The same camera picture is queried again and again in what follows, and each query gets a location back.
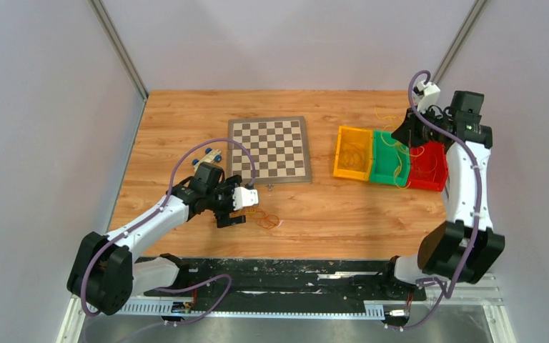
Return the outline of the yellow plastic bin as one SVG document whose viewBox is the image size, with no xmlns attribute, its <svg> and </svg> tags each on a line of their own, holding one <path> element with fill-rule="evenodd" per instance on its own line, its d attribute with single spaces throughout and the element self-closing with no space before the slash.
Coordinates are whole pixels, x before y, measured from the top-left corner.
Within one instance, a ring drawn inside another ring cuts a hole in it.
<svg viewBox="0 0 549 343">
<path fill-rule="evenodd" d="M 374 131 L 339 126 L 332 175 L 368 181 L 373 163 Z"/>
</svg>

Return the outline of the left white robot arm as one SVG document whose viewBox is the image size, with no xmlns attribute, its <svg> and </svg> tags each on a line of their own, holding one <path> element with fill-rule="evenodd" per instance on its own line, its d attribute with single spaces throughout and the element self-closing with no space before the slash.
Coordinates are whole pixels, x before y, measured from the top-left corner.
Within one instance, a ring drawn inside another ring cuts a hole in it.
<svg viewBox="0 0 549 343">
<path fill-rule="evenodd" d="M 194 175 L 173 184 L 148 211 L 107 234 L 88 233 L 81 241 L 66 288 L 84 303 L 89 315 L 116 314 L 130 297 L 165 288 L 181 296 L 190 286 L 181 259 L 162 254 L 147 262 L 140 256 L 155 242 L 193 217 L 211 211 L 217 227 L 245 223 L 232 216 L 259 202 L 258 191 L 240 175 L 201 163 Z"/>
</svg>

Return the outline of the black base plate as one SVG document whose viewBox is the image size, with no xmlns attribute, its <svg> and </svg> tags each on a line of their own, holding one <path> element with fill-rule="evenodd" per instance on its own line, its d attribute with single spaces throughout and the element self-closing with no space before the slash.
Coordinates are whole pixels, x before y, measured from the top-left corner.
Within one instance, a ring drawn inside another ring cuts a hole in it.
<svg viewBox="0 0 549 343">
<path fill-rule="evenodd" d="M 182 258 L 182 273 L 171 289 L 182 289 L 221 274 L 200 287 L 193 308 L 210 308 L 218 298 L 219 312 L 291 312 L 350 314 L 365 311 L 366 301 L 391 301 L 404 306 L 407 299 L 426 299 L 422 289 L 409 292 L 385 285 L 384 260 Z"/>
</svg>

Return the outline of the white toy car chassis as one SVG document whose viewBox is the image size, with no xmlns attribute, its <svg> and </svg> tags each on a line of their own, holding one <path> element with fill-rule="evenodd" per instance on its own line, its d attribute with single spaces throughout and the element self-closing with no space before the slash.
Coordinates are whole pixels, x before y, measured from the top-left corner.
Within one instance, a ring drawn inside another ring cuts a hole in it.
<svg viewBox="0 0 549 343">
<path fill-rule="evenodd" d="M 199 165 L 201 163 L 220 163 L 222 160 L 222 150 L 221 149 L 213 149 L 211 147 L 207 147 L 205 150 L 205 154 L 201 159 L 194 159 L 192 161 L 192 166 L 194 170 L 198 170 Z"/>
</svg>

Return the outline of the wooden chessboard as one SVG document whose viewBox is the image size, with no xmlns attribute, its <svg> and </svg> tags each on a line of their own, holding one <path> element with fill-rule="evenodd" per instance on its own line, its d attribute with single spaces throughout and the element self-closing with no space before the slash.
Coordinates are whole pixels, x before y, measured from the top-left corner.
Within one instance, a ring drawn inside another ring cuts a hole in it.
<svg viewBox="0 0 549 343">
<path fill-rule="evenodd" d="M 258 184 L 307 183 L 312 166 L 307 126 L 303 116 L 230 119 L 228 137 L 249 151 L 248 157 L 235 144 L 228 146 L 227 173 Z"/>
</svg>

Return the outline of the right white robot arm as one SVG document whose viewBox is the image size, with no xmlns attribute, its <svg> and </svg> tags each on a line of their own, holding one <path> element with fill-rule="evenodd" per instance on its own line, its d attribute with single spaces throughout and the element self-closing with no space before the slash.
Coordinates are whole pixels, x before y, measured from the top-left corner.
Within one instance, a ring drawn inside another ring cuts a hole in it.
<svg viewBox="0 0 549 343">
<path fill-rule="evenodd" d="M 487 200 L 487 167 L 493 131 L 482 125 L 485 97 L 456 91 L 450 105 L 438 114 L 435 105 L 421 116 L 409 108 L 391 137 L 408 148 L 430 142 L 443 144 L 448 176 L 441 196 L 446 219 L 421 242 L 417 254 L 396 257 L 392 270 L 380 277 L 381 292 L 398 298 L 427 277 L 475 284 L 505 248 L 505 237 L 493 231 Z"/>
</svg>

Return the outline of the green plastic bin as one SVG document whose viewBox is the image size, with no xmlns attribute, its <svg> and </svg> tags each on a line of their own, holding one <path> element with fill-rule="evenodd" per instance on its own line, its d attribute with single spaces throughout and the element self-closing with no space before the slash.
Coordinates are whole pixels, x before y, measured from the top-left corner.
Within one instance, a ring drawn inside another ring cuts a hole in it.
<svg viewBox="0 0 549 343">
<path fill-rule="evenodd" d="M 388 131 L 375 130 L 372 141 L 371 183 L 406 188 L 410 171 L 410 156 L 405 146 Z"/>
</svg>

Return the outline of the red plastic bin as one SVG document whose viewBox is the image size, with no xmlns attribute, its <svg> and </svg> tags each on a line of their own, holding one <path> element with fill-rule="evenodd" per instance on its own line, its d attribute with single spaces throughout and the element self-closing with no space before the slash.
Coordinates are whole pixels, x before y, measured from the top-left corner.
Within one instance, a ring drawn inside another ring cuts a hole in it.
<svg viewBox="0 0 549 343">
<path fill-rule="evenodd" d="M 441 192 L 448 178 L 445 147 L 438 142 L 428 142 L 410 148 L 410 171 L 408 188 Z"/>
</svg>

